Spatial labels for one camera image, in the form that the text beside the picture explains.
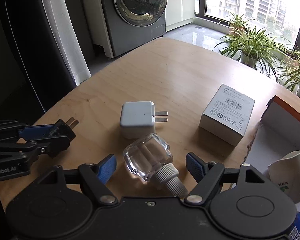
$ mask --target clear plastic bottle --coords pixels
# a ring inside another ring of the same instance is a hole
[[[158,188],[165,185],[173,195],[183,197],[187,190],[173,166],[169,144],[156,133],[150,133],[130,144],[123,151],[128,170],[143,181],[152,181]]]

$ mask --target bottle cap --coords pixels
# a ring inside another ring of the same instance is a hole
[[[170,190],[174,196],[183,198],[187,193],[186,187],[178,178],[179,171],[172,163],[168,163],[157,170],[151,177],[151,180],[162,188],[164,185]]]

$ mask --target table surface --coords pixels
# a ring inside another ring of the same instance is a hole
[[[255,100],[245,136],[233,147],[199,128],[201,114],[221,84]],[[51,165],[75,169],[98,163],[108,154],[117,157],[117,170],[107,183],[118,197],[156,196],[162,192],[144,185],[127,172],[122,152],[134,140],[120,133],[120,113],[127,101],[153,101],[156,111],[168,111],[168,122],[157,123],[156,132],[170,144],[174,165],[188,190],[196,182],[187,172],[185,158],[194,152],[204,161],[238,168],[247,155],[266,104],[274,95],[300,112],[300,99],[265,75],[223,55],[185,42],[158,38],[131,52],[83,82],[60,100],[36,124],[50,124],[71,116],[79,120],[77,137],[68,150],[50,159],[40,156],[28,176],[0,182],[4,208],[23,188]],[[80,190],[78,185],[70,188]]]

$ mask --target open box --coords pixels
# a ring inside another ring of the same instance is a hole
[[[268,165],[300,150],[300,113],[277,96],[267,105],[245,162],[269,177]],[[300,202],[296,207],[300,212]]]

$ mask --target metal prong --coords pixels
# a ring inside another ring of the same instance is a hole
[[[71,125],[69,125],[70,129],[72,130],[74,127],[77,126],[78,123],[79,123],[79,121],[75,120]]]
[[[161,112],[155,112],[154,116],[167,116],[168,112],[167,111],[161,111]]]
[[[163,117],[163,118],[155,118],[154,121],[155,122],[167,122],[168,118],[165,118],[165,117]]]
[[[68,121],[66,121],[67,126],[71,125],[71,123],[74,121],[74,118],[71,117]]]

